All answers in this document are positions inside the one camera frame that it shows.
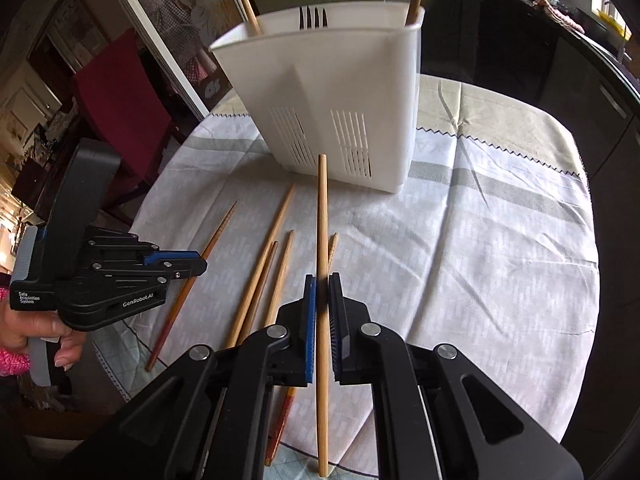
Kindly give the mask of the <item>person left hand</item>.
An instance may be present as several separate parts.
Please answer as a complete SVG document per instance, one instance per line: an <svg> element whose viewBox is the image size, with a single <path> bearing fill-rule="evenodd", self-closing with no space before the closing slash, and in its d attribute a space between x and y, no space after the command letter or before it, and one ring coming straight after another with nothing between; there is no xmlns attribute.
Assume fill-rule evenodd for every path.
<svg viewBox="0 0 640 480"><path fill-rule="evenodd" d="M55 367L68 370L77 363L87 336L67 327L55 312L15 311L9 305L9 291L1 289L1 376L25 374L32 364L28 356L30 338L58 338Z"/></svg>

